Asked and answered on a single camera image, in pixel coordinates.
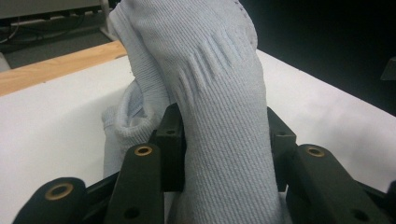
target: black plastic part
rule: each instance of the black plastic part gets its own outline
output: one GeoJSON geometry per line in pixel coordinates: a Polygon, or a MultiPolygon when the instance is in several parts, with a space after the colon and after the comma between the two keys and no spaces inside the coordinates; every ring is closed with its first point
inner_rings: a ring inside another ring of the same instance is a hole
{"type": "Polygon", "coordinates": [[[81,221],[82,224],[103,223],[118,176],[119,173],[115,173],[87,188],[89,209],[81,221]]]}
{"type": "Polygon", "coordinates": [[[385,196],[386,209],[389,215],[393,218],[393,222],[396,223],[396,180],[394,180],[388,189],[387,195],[385,196]]]}
{"type": "MultiPolygon", "coordinates": [[[[291,157],[292,169],[301,182],[289,182],[288,197],[297,194],[293,190],[302,185],[310,204],[304,214],[292,216],[294,223],[389,223],[361,186],[352,179],[334,155],[323,147],[299,146],[291,157]]],[[[298,210],[298,204],[288,203],[290,211],[298,210]]]]}
{"type": "Polygon", "coordinates": [[[163,223],[161,151],[155,145],[141,144],[127,151],[105,223],[163,223]]]}
{"type": "Polygon", "coordinates": [[[156,132],[155,144],[163,159],[163,191],[182,191],[186,144],[183,120],[177,104],[169,105],[156,132]]]}
{"type": "Polygon", "coordinates": [[[396,80],[396,57],[389,59],[381,80],[396,80]]]}
{"type": "Polygon", "coordinates": [[[84,217],[87,192],[82,180],[58,178],[39,188],[18,213],[14,224],[74,224],[84,217]]]}
{"type": "Polygon", "coordinates": [[[297,136],[270,107],[267,112],[277,190],[284,192],[287,186],[286,175],[290,172],[286,156],[297,147],[297,136]]]}

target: cable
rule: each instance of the cable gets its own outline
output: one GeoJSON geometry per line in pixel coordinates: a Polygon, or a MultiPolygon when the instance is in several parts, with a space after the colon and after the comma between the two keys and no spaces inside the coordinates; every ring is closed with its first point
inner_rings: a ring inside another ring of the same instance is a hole
{"type": "Polygon", "coordinates": [[[14,30],[14,32],[12,32],[12,34],[9,35],[6,39],[1,40],[0,44],[6,43],[8,40],[10,40],[12,37],[14,37],[14,35],[18,32],[18,29],[20,28],[20,19],[21,19],[21,17],[18,17],[17,28],[14,30]]]}
{"type": "Polygon", "coordinates": [[[30,31],[34,31],[34,32],[63,32],[63,31],[76,29],[77,27],[79,27],[82,24],[84,17],[85,17],[85,15],[78,16],[78,20],[77,20],[76,24],[74,24],[72,27],[64,28],[64,29],[48,29],[48,30],[46,30],[46,29],[38,29],[38,28],[27,27],[27,26],[21,26],[21,28],[24,30],[30,30],[30,31]]]}
{"type": "Polygon", "coordinates": [[[16,50],[24,49],[24,48],[27,48],[27,47],[33,45],[33,44],[38,44],[38,43],[41,43],[43,41],[54,39],[54,38],[58,38],[58,37],[60,37],[62,35],[68,34],[72,30],[78,28],[84,22],[84,19],[85,19],[85,15],[84,14],[81,15],[81,16],[78,16],[77,22],[72,27],[67,28],[67,29],[63,29],[62,31],[64,31],[64,32],[61,33],[61,34],[58,34],[58,35],[45,37],[46,33],[59,33],[59,32],[57,32],[55,30],[53,30],[51,32],[50,31],[44,31],[44,30],[38,31],[38,29],[37,29],[37,31],[34,31],[33,29],[32,30],[25,30],[22,33],[19,32],[19,34],[16,35],[15,37],[22,36],[22,35],[34,35],[35,39],[33,39],[33,40],[16,40],[14,38],[11,41],[7,41],[7,43],[0,43],[0,44],[1,45],[8,45],[10,47],[10,49],[3,49],[4,53],[5,52],[6,53],[10,53],[10,52],[13,52],[13,51],[16,51],[16,50]]]}

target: ribbed sock fabric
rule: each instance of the ribbed sock fabric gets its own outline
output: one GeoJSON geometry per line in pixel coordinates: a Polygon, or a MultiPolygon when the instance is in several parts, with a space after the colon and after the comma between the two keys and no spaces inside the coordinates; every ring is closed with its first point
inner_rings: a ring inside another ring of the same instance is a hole
{"type": "Polygon", "coordinates": [[[115,114],[115,134],[119,139],[122,155],[129,147],[145,143],[151,132],[158,127],[163,113],[171,103],[163,83],[158,64],[148,52],[143,40],[122,16],[110,14],[114,30],[127,49],[132,72],[132,84],[120,100],[115,114]]]}
{"type": "Polygon", "coordinates": [[[124,0],[112,20],[141,36],[183,117],[186,182],[169,222],[282,223],[262,68],[241,6],[124,0]]]}

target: sock cuff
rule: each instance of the sock cuff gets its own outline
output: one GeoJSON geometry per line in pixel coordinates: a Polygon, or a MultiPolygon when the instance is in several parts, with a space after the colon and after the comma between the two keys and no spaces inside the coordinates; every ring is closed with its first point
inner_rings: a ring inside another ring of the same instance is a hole
{"type": "Polygon", "coordinates": [[[115,133],[119,139],[121,151],[145,143],[156,128],[156,114],[149,105],[144,105],[143,95],[137,82],[132,82],[122,95],[115,112],[115,133]]]}

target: wooden board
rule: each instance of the wooden board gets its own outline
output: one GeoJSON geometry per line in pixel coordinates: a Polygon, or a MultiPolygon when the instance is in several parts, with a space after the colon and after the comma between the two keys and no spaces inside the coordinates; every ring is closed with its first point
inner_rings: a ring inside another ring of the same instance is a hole
{"type": "Polygon", "coordinates": [[[0,96],[125,56],[120,41],[0,73],[0,96]]]}

